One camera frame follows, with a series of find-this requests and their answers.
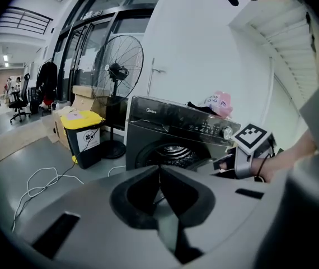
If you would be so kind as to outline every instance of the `black washing machine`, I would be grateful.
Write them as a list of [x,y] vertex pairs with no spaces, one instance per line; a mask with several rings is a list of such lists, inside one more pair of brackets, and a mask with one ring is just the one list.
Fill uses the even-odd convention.
[[155,98],[132,98],[127,130],[126,169],[174,165],[192,169],[225,155],[240,124],[186,105]]

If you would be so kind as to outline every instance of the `washing machine drum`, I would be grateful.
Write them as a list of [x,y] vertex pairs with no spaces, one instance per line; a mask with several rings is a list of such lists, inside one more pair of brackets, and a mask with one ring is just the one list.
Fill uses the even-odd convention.
[[207,158],[210,158],[209,151],[197,142],[160,141],[147,146],[138,154],[135,167],[163,164],[188,168]]

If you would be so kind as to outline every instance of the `trash bin lid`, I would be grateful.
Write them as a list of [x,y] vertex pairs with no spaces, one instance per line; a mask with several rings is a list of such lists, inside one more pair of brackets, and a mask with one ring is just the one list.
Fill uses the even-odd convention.
[[79,110],[61,116],[64,128],[78,129],[99,124],[104,119],[90,110]]

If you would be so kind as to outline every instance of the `fan base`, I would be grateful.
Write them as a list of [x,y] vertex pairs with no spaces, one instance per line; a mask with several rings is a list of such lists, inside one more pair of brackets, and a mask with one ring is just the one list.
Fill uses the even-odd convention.
[[126,153],[126,146],[120,141],[104,141],[100,146],[104,159],[118,159]]

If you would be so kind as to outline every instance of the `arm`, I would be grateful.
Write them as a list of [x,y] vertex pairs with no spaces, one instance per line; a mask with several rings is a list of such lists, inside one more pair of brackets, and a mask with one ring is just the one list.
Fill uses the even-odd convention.
[[[314,154],[316,149],[317,147],[313,141],[313,138],[309,130],[307,130],[294,146],[281,152],[271,159],[267,159],[261,169],[260,175],[265,179],[266,182],[270,182],[276,171],[280,169],[291,168],[297,160]],[[251,168],[253,175],[257,174],[261,163],[262,159],[253,160]]]

